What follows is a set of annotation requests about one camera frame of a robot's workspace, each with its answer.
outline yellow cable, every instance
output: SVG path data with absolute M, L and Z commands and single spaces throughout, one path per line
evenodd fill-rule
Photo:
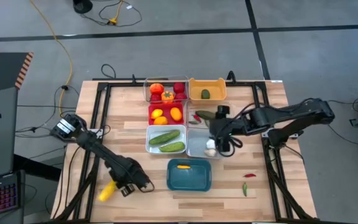
M 120 0 L 120 1 L 119 1 L 119 5 L 118 5 L 118 8 L 117 8 L 117 14 L 116 14 L 116 16 L 114 16 L 114 18 L 112 19 L 113 21 L 116 21 L 116 23 L 117 23 L 117 19 L 118 19 L 118 15 L 119 15 L 119 10 L 120 10 L 120 8 L 121 8 L 122 3 L 123 3 L 123 0 Z
M 30 0 L 31 5 L 34 6 L 34 8 L 38 11 L 38 13 L 42 16 L 42 18 L 44 19 L 44 21 L 47 23 L 53 38 L 56 40 L 56 42 L 58 42 L 60 44 L 60 46 L 62 46 L 63 50 L 66 52 L 68 60 L 70 61 L 70 75 L 67 78 L 66 84 L 68 85 L 69 82 L 71 81 L 71 78 L 73 77 L 73 61 L 71 60 L 70 54 L 68 53 L 67 49 L 65 48 L 65 46 L 57 39 L 55 32 L 52 29 L 52 26 L 50 25 L 50 23 L 48 22 L 47 18 L 42 14 L 41 10 L 35 5 L 35 3 L 33 2 L 33 0 Z M 60 99 L 59 99 L 59 112 L 60 114 L 62 114 L 62 100 L 63 100 L 63 95 L 65 93 L 65 90 L 62 90 L 62 93 L 60 94 Z

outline red chili pepper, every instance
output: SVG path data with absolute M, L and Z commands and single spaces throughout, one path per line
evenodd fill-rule
M 198 122 L 201 122 L 201 118 L 198 115 L 193 115 L 194 119 Z
M 255 174 L 246 174 L 244 177 L 256 177 Z

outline gray floor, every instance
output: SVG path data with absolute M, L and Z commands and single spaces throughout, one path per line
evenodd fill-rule
M 59 35 L 97 34 L 187 29 L 249 28 L 243 0 L 128 0 L 141 11 L 136 26 L 101 27 L 76 15 L 70 0 L 35 0 Z M 96 2 L 89 16 L 108 2 Z M 358 24 L 358 0 L 258 0 L 252 1 L 258 27 L 335 26 Z M 136 18 L 124 9 L 119 22 Z M 28 0 L 0 0 L 0 37 L 50 35 Z M 290 103 L 308 97 L 351 102 L 358 97 L 358 30 L 261 33 L 271 79 L 283 80 Z M 225 77 L 263 79 L 252 34 L 201 34 L 163 37 L 120 37 L 64 40 L 73 58 L 74 78 L 102 77 L 100 66 L 110 63 L 119 77 L 188 75 L 199 79 Z M 19 93 L 20 105 L 52 105 L 54 91 L 69 72 L 64 51 L 52 40 L 0 42 L 0 52 L 34 52 L 35 56 Z M 75 106 L 69 92 L 64 106 Z M 358 141 L 358 128 L 348 119 L 358 117 L 349 105 L 335 105 L 333 128 Z M 17 128 L 42 124 L 51 108 L 19 108 Z M 51 127 L 58 116 L 47 124 Z M 358 223 L 358 146 L 338 138 L 328 127 L 315 126 L 300 138 L 311 191 L 318 216 L 323 220 Z M 52 138 L 16 139 L 15 152 L 32 157 L 63 144 Z M 56 164 L 63 151 L 35 160 Z M 57 183 L 27 177 L 38 188 L 26 206 L 26 223 L 46 220 L 44 200 Z M 49 208 L 54 193 L 48 198 Z

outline green vegetable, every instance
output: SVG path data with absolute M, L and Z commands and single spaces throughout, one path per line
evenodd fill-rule
M 215 113 L 209 111 L 196 111 L 196 115 L 205 120 L 215 119 Z
M 183 142 L 174 142 L 167 144 L 166 146 L 159 147 L 162 152 L 177 152 L 185 149 L 185 143 Z
M 209 99 L 211 95 L 209 94 L 208 90 L 201 91 L 201 99 Z
M 158 145 L 158 144 L 163 144 L 163 143 L 171 141 L 172 139 L 178 137 L 179 135 L 180 135 L 179 130 L 173 130 L 173 131 L 170 131 L 169 133 L 162 134 L 162 135 L 159 135 L 159 136 L 157 136 L 155 138 L 150 139 L 149 144 L 151 146 L 155 146 L 155 145 Z
M 246 183 L 244 183 L 242 185 L 242 193 L 244 194 L 244 196 L 247 196 L 247 184 Z

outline black floor stripe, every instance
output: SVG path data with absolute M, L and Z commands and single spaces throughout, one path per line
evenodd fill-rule
M 113 34 L 78 34 L 78 35 L 58 35 L 59 40 L 93 39 L 93 38 L 114 38 L 114 37 L 150 37 L 165 35 L 192 35 L 192 34 L 236 34 L 252 32 L 252 29 L 202 29 L 202 30 L 171 30 L 153 32 L 124 32 Z M 30 41 L 30 40 L 53 40 L 53 36 L 33 36 L 33 37 L 0 37 L 0 42 L 10 41 Z
M 260 67 L 262 69 L 262 74 L 266 80 L 270 80 L 270 74 L 269 74 L 269 70 L 267 68 L 267 62 L 266 62 L 266 58 L 265 58 L 265 54 L 264 54 L 264 49 L 262 47 L 262 42 L 260 41 L 260 37 L 259 37 L 259 33 L 258 33 L 256 21 L 255 21 L 254 10 L 252 9 L 251 1 L 246 0 L 246 5 L 247 5 L 249 21 L 251 23 L 251 28 L 253 30 L 252 33 L 254 35 L 256 51 L 258 53 L 258 58 L 259 58 L 259 62 L 260 62 Z
M 338 26 L 306 26 L 306 27 L 268 27 L 258 28 L 258 32 L 291 32 L 291 31 L 318 31 L 318 30 L 351 30 L 358 29 L 358 25 Z

